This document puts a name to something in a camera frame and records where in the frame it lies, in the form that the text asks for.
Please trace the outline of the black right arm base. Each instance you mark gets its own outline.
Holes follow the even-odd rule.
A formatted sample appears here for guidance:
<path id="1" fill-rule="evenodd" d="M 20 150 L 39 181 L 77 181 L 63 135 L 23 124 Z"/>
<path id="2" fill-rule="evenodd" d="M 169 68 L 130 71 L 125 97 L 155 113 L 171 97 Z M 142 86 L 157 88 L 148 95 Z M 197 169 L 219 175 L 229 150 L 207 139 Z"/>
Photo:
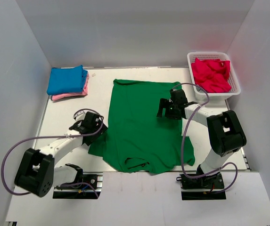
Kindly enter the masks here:
<path id="1" fill-rule="evenodd" d="M 184 174 L 176 177 L 180 183 L 181 199 L 183 201 L 205 201 L 225 200 L 226 194 L 223 190 L 224 182 L 221 173 L 198 179 L 187 178 Z"/>

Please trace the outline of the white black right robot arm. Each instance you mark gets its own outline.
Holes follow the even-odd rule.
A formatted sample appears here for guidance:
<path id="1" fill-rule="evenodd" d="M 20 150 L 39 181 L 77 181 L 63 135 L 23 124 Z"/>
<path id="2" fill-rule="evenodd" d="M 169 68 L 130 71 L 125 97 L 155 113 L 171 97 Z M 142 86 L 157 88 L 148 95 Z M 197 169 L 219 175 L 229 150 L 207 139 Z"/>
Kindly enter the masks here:
<path id="1" fill-rule="evenodd" d="M 182 171 L 185 177 L 196 179 L 197 183 L 207 188 L 214 182 L 213 175 L 230 165 L 227 159 L 246 145 L 247 139 L 236 113 L 232 110 L 217 115 L 206 108 L 206 103 L 189 102 L 181 89 L 171 89 L 169 99 L 161 98 L 157 117 L 165 116 L 172 120 L 187 119 L 183 136 L 186 136 L 189 124 L 195 121 L 208 129 L 211 149 L 205 160 L 198 166 L 196 175 L 191 176 Z"/>

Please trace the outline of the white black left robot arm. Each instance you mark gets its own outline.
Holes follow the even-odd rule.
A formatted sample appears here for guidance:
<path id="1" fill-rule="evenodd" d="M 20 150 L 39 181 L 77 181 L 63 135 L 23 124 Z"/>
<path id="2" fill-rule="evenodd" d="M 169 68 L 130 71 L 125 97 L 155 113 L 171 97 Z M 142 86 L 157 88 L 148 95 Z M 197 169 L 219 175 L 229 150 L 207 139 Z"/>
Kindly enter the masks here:
<path id="1" fill-rule="evenodd" d="M 15 185 L 38 197 L 44 197 L 53 187 L 90 186 L 83 181 L 83 169 L 79 166 L 66 163 L 57 167 L 56 164 L 75 148 L 90 146 L 103 135 L 107 130 L 103 119 L 96 111 L 77 111 L 74 114 L 75 123 L 63 136 L 53 136 L 51 144 L 25 151 Z"/>

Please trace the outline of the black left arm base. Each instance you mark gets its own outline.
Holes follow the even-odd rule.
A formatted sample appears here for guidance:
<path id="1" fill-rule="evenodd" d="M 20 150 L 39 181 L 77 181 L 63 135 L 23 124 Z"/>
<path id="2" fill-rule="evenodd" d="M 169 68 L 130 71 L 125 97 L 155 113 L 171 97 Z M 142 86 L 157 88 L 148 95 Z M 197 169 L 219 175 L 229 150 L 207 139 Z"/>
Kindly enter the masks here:
<path id="1" fill-rule="evenodd" d="M 102 190 L 103 173 L 83 173 L 76 186 L 58 186 L 53 190 L 53 199 L 96 200 Z"/>

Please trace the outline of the green t shirt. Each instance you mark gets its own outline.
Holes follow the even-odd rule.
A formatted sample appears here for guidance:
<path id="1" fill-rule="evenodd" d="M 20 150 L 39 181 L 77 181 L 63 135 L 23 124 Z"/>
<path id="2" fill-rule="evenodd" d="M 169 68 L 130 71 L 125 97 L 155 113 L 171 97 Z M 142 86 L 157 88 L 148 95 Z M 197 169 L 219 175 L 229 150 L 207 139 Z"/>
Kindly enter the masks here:
<path id="1" fill-rule="evenodd" d="M 182 144 L 182 121 L 156 116 L 161 98 L 179 82 L 113 81 L 108 129 L 88 150 L 121 172 L 160 174 L 182 163 L 194 165 L 189 137 Z"/>

